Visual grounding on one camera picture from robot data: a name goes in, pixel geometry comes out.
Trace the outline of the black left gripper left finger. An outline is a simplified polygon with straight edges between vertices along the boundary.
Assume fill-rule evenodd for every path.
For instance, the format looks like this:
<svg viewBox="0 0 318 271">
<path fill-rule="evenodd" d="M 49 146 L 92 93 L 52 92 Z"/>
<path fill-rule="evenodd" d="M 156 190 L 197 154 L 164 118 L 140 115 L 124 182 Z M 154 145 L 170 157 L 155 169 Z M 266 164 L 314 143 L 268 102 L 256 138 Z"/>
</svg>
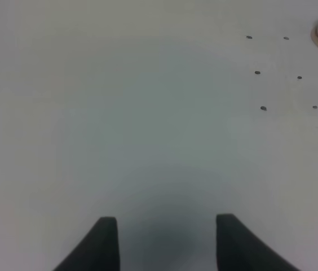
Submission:
<svg viewBox="0 0 318 271">
<path fill-rule="evenodd" d="M 117 220 L 101 217 L 56 271 L 119 271 L 120 247 Z"/>
</svg>

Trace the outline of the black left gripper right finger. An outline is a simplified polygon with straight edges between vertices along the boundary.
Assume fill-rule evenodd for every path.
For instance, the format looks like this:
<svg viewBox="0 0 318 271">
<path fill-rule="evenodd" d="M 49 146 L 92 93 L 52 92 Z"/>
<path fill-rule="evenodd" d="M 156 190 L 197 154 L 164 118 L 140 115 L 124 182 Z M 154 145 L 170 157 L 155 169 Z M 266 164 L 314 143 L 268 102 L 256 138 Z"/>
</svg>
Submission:
<svg viewBox="0 0 318 271">
<path fill-rule="evenodd" d="M 235 215 L 216 217 L 218 270 L 297 270 L 253 234 Z"/>
</svg>

